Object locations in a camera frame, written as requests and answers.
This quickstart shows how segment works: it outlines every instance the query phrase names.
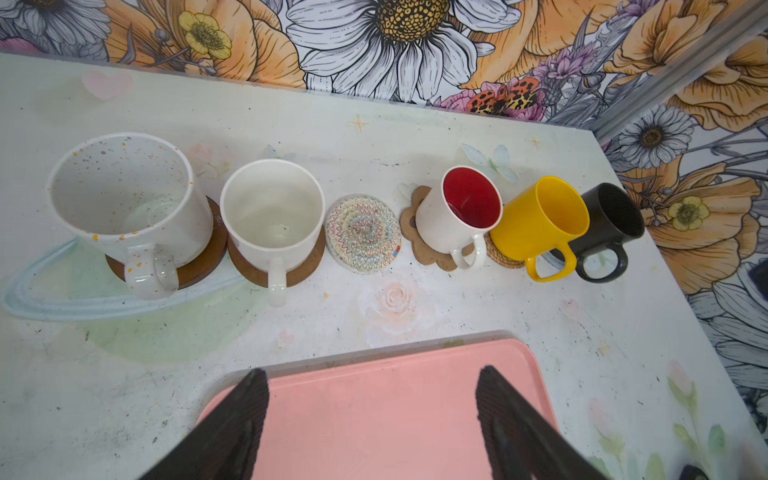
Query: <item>mug handle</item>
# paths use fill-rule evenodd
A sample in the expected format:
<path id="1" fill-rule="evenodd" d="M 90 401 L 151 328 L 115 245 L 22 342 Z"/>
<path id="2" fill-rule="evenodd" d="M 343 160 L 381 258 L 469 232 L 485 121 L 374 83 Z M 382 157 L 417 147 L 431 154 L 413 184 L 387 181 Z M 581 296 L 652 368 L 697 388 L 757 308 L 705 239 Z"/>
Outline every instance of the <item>mug handle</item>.
<path id="1" fill-rule="evenodd" d="M 286 267 L 282 257 L 270 260 L 270 271 L 267 273 L 267 283 L 270 286 L 270 305 L 283 306 L 286 304 Z"/>
<path id="2" fill-rule="evenodd" d="M 576 270 L 576 255 L 574 255 L 571 247 L 568 246 L 567 243 L 558 243 L 554 247 L 560 250 L 560 253 L 562 253 L 563 257 L 565 258 L 565 266 L 563 267 L 563 270 L 560 270 L 555 275 L 541 278 L 536 271 L 536 257 L 525 259 L 525 269 L 528 271 L 528 276 L 531 277 L 535 282 L 554 282 L 555 280 L 560 280 L 561 278 L 565 278 L 566 276 L 571 275 L 574 270 Z"/>
<path id="3" fill-rule="evenodd" d="M 456 262 L 456 266 L 462 270 L 478 269 L 485 262 L 485 255 L 487 250 L 485 248 L 485 238 L 482 235 L 474 235 L 472 242 L 475 244 L 475 259 L 472 261 L 472 265 L 464 260 L 462 255 L 462 249 L 451 250 L 451 258 Z"/>
<path id="4" fill-rule="evenodd" d="M 128 249 L 123 275 L 125 283 L 142 300 L 159 300 L 179 290 L 174 256 L 158 253 L 157 245 L 146 243 Z"/>
<path id="5" fill-rule="evenodd" d="M 587 275 L 587 272 L 584 271 L 584 258 L 579 257 L 578 262 L 576 263 L 576 273 L 578 273 L 581 278 L 592 283 L 606 283 L 617 279 L 621 276 L 622 273 L 627 271 L 629 258 L 627 257 L 627 252 L 624 251 L 624 247 L 621 246 L 620 243 L 609 243 L 606 245 L 606 247 L 616 253 L 618 264 L 616 265 L 616 268 L 614 268 L 614 271 L 610 272 L 603 278 L 592 278 L 591 276 Z"/>

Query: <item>yellow mug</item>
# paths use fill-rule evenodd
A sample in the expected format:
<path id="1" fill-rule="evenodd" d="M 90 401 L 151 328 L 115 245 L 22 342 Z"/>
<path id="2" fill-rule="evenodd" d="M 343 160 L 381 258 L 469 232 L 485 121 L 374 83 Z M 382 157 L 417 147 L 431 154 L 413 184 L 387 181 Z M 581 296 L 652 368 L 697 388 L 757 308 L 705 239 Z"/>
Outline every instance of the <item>yellow mug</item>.
<path id="1" fill-rule="evenodd" d="M 576 256 L 568 242 L 587 233 L 588 228 L 589 210 L 581 195 L 557 177 L 543 177 L 504 205 L 504 216 L 491 230 L 491 238 L 506 257 L 525 261 L 534 281 L 551 282 L 576 270 Z M 554 248 L 563 253 L 565 267 L 541 278 L 536 257 Z"/>

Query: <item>white mug handle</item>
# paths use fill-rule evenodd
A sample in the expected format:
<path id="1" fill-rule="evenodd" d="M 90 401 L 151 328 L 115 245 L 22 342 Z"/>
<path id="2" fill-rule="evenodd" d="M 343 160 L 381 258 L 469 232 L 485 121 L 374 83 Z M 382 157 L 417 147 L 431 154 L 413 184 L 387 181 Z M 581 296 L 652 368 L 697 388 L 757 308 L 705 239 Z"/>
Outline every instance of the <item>white mug handle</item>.
<path id="1" fill-rule="evenodd" d="M 159 300 L 179 290 L 174 256 L 158 253 L 154 243 L 129 248 L 123 273 L 125 283 L 142 300 Z"/>
<path id="2" fill-rule="evenodd" d="M 479 233 L 478 235 L 474 235 L 472 237 L 472 241 L 475 244 L 475 259 L 472 261 L 472 265 L 467 263 L 467 260 L 464 260 L 464 257 L 462 256 L 462 249 L 451 250 L 451 258 L 454 262 L 456 262 L 456 266 L 462 270 L 480 268 L 485 262 L 485 238 L 483 238 L 482 234 Z"/>
<path id="3" fill-rule="evenodd" d="M 270 260 L 270 271 L 267 273 L 267 283 L 270 286 L 270 305 L 283 306 L 286 304 L 286 267 L 282 257 Z"/>

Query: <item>brown round coaster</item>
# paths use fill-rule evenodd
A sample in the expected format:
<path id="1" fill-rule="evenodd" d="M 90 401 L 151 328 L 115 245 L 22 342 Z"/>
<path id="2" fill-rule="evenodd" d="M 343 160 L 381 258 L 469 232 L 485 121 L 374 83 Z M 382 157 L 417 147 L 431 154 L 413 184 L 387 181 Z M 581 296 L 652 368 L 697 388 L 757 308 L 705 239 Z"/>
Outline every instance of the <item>brown round coaster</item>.
<path id="1" fill-rule="evenodd" d="M 259 270 L 245 260 L 243 254 L 235 247 L 235 243 L 232 241 L 232 237 L 227 242 L 227 249 L 230 252 L 230 258 L 234 263 L 237 271 L 242 276 L 249 280 L 251 283 L 255 283 L 258 286 L 267 288 L 269 282 L 267 280 L 267 273 L 263 270 Z M 326 228 L 323 226 L 320 228 L 320 235 L 317 236 L 315 247 L 310 252 L 310 255 L 304 260 L 304 262 L 286 273 L 286 283 L 288 286 L 294 286 L 297 283 L 301 283 L 317 270 L 320 265 L 320 261 L 323 258 L 323 253 L 326 251 Z"/>
<path id="2" fill-rule="evenodd" d="M 488 256 L 491 257 L 493 261 L 507 268 L 522 268 L 525 266 L 525 262 L 519 262 L 509 257 L 505 257 L 502 252 L 498 251 L 496 244 L 493 243 L 490 232 L 486 233 L 483 238 L 485 238 L 485 249 L 488 251 Z"/>
<path id="3" fill-rule="evenodd" d="M 208 205 L 210 205 L 210 212 L 214 215 L 214 231 L 210 235 L 208 245 L 205 247 L 200 255 L 194 260 L 184 266 L 180 266 L 177 269 L 179 275 L 179 290 L 193 286 L 195 283 L 201 281 L 203 278 L 213 272 L 221 259 L 224 258 L 224 253 L 227 252 L 227 228 L 224 226 L 224 221 L 221 220 L 221 210 L 219 205 L 208 197 Z M 114 258 L 107 257 L 107 264 L 112 272 L 125 281 L 125 265 L 118 262 Z"/>
<path id="4" fill-rule="evenodd" d="M 456 270 L 456 262 L 453 261 L 448 253 L 440 253 L 433 250 L 424 242 L 424 240 L 422 240 L 419 231 L 416 229 L 416 210 L 419 208 L 419 205 L 422 204 L 431 189 L 432 188 L 430 187 L 422 185 L 413 191 L 413 194 L 411 194 L 411 206 L 403 210 L 400 214 L 400 230 L 402 231 L 402 235 L 407 240 L 411 241 L 413 256 L 416 258 L 417 262 L 422 265 L 432 265 L 433 263 L 437 263 L 437 266 L 441 269 L 446 272 L 451 272 Z M 474 249 L 475 246 L 470 243 L 462 248 L 462 255 L 467 256 Z"/>

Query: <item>yellow mug handle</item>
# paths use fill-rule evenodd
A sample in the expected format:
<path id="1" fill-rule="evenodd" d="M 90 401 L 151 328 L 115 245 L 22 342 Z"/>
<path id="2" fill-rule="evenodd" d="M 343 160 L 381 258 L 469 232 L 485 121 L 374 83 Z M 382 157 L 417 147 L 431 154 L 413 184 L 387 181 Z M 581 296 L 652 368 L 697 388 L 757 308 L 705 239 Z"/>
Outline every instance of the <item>yellow mug handle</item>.
<path id="1" fill-rule="evenodd" d="M 555 275 L 541 278 L 536 271 L 536 257 L 525 259 L 525 269 L 528 271 L 528 276 L 531 277 L 533 281 L 541 283 L 554 282 L 555 280 L 560 280 L 561 278 L 571 275 L 576 270 L 576 256 L 568 244 L 559 243 L 556 247 L 563 254 L 563 257 L 565 257 L 565 266 L 563 267 L 563 270 L 557 272 Z"/>

